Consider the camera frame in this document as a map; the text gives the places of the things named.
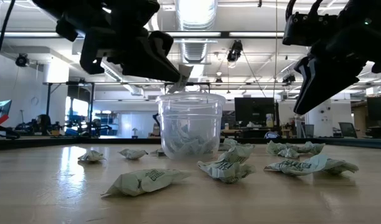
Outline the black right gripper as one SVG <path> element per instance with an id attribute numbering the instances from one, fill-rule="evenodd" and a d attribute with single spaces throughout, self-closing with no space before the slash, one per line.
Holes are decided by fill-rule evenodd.
<path id="1" fill-rule="evenodd" d="M 336 32 L 315 43 L 309 56 L 294 67 L 303 77 L 294 107 L 300 115 L 357 83 L 367 62 L 381 73 L 381 12 L 341 13 Z"/>

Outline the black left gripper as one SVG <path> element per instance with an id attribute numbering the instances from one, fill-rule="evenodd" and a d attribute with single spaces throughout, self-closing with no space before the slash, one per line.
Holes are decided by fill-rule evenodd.
<path id="1" fill-rule="evenodd" d="M 80 66 L 90 75 L 103 73 L 102 60 L 120 65 L 123 75 L 177 82 L 181 74 L 167 58 L 174 39 L 165 32 L 146 29 L 118 34 L 110 27 L 114 0 L 59 0 L 55 28 L 58 35 L 73 42 L 79 35 L 84 43 Z"/>

